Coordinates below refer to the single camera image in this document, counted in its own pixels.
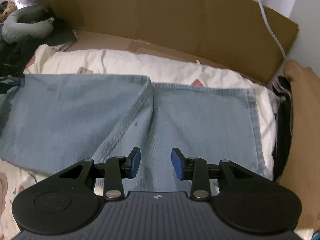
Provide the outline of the light blue denim pants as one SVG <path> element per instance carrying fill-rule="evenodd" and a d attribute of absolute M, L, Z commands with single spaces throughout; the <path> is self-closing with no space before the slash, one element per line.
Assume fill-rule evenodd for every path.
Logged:
<path fill-rule="evenodd" d="M 188 191 L 171 151 L 210 164 L 229 159 L 261 176 L 265 165 L 252 89 L 153 83 L 147 76 L 27 74 L 2 81 L 1 158 L 54 174 L 86 158 L 103 163 L 140 148 L 131 191 Z"/>

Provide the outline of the black garment under brown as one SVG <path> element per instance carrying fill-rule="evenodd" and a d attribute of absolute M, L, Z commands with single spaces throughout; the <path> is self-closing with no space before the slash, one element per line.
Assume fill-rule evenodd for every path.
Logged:
<path fill-rule="evenodd" d="M 290 152 L 292 141 L 293 104 L 290 82 L 284 76 L 278 76 L 272 85 L 274 94 L 279 99 L 276 112 L 276 144 L 272 153 L 273 181 L 278 181 L 283 173 Z"/>

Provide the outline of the brown folded garment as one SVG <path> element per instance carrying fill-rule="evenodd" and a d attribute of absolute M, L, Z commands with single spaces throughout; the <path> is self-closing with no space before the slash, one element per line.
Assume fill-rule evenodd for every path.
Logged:
<path fill-rule="evenodd" d="M 290 82 L 293 129 L 289 157 L 280 185 L 302 202 L 299 228 L 319 230 L 319 77 L 310 67 L 288 61 L 284 76 Z"/>

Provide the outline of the cream bear print duvet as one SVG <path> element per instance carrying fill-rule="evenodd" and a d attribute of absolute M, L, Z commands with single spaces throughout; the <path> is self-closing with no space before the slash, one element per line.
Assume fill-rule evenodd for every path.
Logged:
<path fill-rule="evenodd" d="M 265 165 L 273 178 L 272 151 L 276 140 L 273 95 L 264 86 L 252 83 L 239 73 L 201 64 L 175 61 L 122 50 L 91 49 L 55 52 L 40 46 L 27 74 L 99 74 L 147 76 L 153 83 L 171 83 L 213 89 L 252 89 L 258 109 Z M 1 239 L 12 239 L 19 229 L 11 212 L 16 195 L 46 178 L 42 174 L 16 166 L 1 158 Z"/>

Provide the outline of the brown cardboard sheet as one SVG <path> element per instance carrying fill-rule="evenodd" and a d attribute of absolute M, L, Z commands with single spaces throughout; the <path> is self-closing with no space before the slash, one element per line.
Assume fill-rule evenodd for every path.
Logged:
<path fill-rule="evenodd" d="M 118 49 L 199 61 L 268 83 L 298 25 L 253 0 L 38 0 L 68 22 L 71 50 Z"/>

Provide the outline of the dark grey blanket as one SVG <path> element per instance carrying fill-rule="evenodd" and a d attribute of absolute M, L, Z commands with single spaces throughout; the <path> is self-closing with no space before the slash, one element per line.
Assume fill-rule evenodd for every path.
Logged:
<path fill-rule="evenodd" d="M 1 28 L 1 80 L 4 77 L 23 77 L 24 69 L 33 58 L 35 51 L 41 45 L 50 47 L 73 43 L 77 37 L 71 26 L 64 20 L 57 18 L 52 12 L 49 17 L 55 18 L 53 31 L 45 38 L 32 38 L 28 35 L 20 42 L 9 44 L 2 36 Z"/>

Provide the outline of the small doll head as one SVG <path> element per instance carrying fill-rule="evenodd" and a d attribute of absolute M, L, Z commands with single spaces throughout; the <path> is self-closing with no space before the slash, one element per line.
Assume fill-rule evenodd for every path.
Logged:
<path fill-rule="evenodd" d="M 1 3 L 0 19 L 4 22 L 8 16 L 17 10 L 17 6 L 14 1 L 4 1 Z"/>

